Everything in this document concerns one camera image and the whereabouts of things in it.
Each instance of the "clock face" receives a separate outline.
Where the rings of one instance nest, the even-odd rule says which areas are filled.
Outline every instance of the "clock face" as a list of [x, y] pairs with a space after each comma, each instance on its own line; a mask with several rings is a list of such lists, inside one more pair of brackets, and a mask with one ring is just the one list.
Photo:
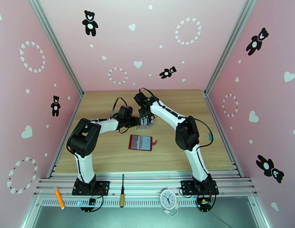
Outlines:
[[167, 207], [168, 209], [175, 207], [175, 195], [170, 191], [165, 191], [161, 197], [162, 204]]

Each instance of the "clock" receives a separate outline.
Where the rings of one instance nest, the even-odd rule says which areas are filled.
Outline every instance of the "clock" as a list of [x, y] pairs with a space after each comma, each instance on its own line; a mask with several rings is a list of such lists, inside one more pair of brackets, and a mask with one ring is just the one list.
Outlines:
[[163, 208], [163, 213], [172, 217], [177, 214], [179, 209], [179, 204], [177, 202], [176, 195], [173, 191], [166, 189], [160, 194], [160, 204]]

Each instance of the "pink backdrop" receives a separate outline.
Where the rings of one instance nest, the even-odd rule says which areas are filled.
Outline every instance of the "pink backdrop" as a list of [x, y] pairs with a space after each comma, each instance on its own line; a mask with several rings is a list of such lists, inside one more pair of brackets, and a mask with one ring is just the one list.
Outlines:
[[0, 0], [0, 228], [20, 225], [78, 100], [30, 2]]
[[[263, 27], [269, 36], [249, 56]], [[257, 0], [210, 97], [273, 227], [295, 227], [295, 0]], [[281, 184], [263, 174], [257, 155], [284, 172]]]
[[204, 89], [246, 0], [40, 1], [81, 87], [96, 91]]

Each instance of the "teddy bear decal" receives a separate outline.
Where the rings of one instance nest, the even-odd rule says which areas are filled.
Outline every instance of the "teddy bear decal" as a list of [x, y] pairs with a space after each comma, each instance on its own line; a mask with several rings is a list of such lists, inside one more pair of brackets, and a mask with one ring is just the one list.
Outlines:
[[52, 116], [59, 116], [59, 109], [61, 105], [59, 104], [59, 97], [53, 96], [53, 103], [51, 104]]
[[85, 25], [85, 31], [87, 35], [96, 36], [96, 28], [99, 26], [97, 23], [94, 21], [94, 12], [91, 11], [84, 11], [86, 19], [83, 20], [82, 24]]
[[267, 177], [274, 177], [278, 183], [282, 183], [282, 179], [284, 177], [284, 173], [276, 168], [274, 168], [273, 161], [271, 159], [266, 160], [263, 156], [258, 155], [256, 160], [256, 164], [259, 168], [264, 171], [264, 175]]
[[248, 55], [252, 55], [256, 50], [262, 47], [262, 41], [269, 36], [269, 33], [263, 28], [259, 35], [255, 35], [251, 38], [251, 43], [247, 46], [246, 51], [249, 51]]
[[173, 66], [171, 69], [165, 68], [164, 71], [159, 74], [159, 76], [161, 76], [161, 79], [165, 79], [167, 77], [171, 77], [174, 72], [177, 72], [175, 66]]

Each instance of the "wooden surface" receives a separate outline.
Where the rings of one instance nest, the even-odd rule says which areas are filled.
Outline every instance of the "wooden surface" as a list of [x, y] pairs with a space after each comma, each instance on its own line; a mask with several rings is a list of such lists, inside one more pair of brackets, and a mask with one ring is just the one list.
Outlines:
[[[110, 116], [117, 97], [122, 97], [129, 106], [133, 107], [133, 116], [138, 116], [139, 106], [134, 101], [138, 91], [106, 91], [85, 92], [80, 103], [70, 133], [81, 118], [97, 119]], [[166, 106], [179, 114], [193, 116], [204, 121], [214, 134], [211, 146], [201, 148], [201, 154], [207, 169], [230, 169], [231, 161], [222, 143], [215, 123], [200, 90], [153, 90]], [[124, 103], [119, 100], [115, 112]], [[209, 131], [197, 122], [200, 134], [200, 145], [209, 143]], [[131, 134], [152, 136], [158, 143], [152, 151], [129, 150]], [[96, 148], [92, 155], [95, 172], [129, 172], [129, 171], [170, 171], [191, 170], [186, 154], [175, 143], [175, 130], [164, 120], [157, 117], [150, 129], [136, 130], [120, 134], [110, 131], [99, 135]], [[77, 166], [74, 156], [64, 148], [56, 167], [56, 173], [76, 173]]]

